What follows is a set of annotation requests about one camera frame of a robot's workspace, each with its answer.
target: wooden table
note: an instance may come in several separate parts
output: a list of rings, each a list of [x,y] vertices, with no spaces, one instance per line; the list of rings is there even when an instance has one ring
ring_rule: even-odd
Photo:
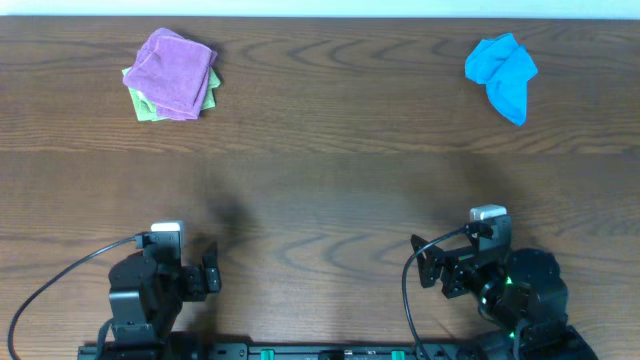
[[[217,49],[219,107],[139,123],[120,70],[159,27]],[[513,32],[540,73],[516,127],[465,79]],[[183,219],[185,258],[220,245],[224,288],[176,329],[269,342],[411,342],[400,274],[485,203],[514,247],[553,251],[601,358],[640,357],[640,23],[538,20],[0,18],[0,345],[18,305],[72,261]],[[459,246],[458,241],[449,246]],[[110,317],[78,268],[24,313],[24,359],[73,358]],[[471,296],[410,301],[424,337],[492,325]]]

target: stacked cloth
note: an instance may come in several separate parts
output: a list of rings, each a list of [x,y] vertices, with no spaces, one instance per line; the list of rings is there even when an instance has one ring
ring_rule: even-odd
[[[195,120],[215,107],[212,88],[220,80],[211,70],[218,54],[169,29],[156,30],[122,70],[139,121]]]

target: crumpled blue cloth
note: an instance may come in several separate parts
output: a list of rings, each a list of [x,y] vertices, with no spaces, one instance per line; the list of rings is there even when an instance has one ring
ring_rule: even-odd
[[[527,120],[527,81],[538,68],[513,34],[483,39],[464,64],[469,80],[487,86],[493,107],[520,126]]]

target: green clip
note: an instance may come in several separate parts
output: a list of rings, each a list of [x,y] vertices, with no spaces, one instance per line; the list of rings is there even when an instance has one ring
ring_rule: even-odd
[[[273,350],[262,350],[260,351],[260,360],[273,360],[275,355],[276,353]]]
[[[391,360],[404,360],[404,351],[392,351]]]

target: folded cloth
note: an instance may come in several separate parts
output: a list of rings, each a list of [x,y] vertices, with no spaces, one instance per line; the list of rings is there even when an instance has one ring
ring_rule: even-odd
[[[157,115],[197,119],[217,53],[168,29],[156,30],[123,78],[157,107]]]
[[[130,70],[131,68],[124,69],[122,70],[122,74],[126,75]],[[204,101],[202,102],[201,110],[216,107],[216,101],[213,97],[212,89],[217,88],[218,86],[220,86],[220,79],[218,79],[216,73],[211,70],[209,75],[209,85],[207,87]],[[129,94],[131,95],[131,101],[133,102],[133,108],[136,111],[138,121],[159,121],[167,119],[166,117],[157,115],[155,104],[149,101],[142,91],[129,88]]]
[[[465,62],[469,80],[487,86],[493,107],[520,126],[527,119],[527,81],[538,73],[524,45],[513,34],[484,39]]]

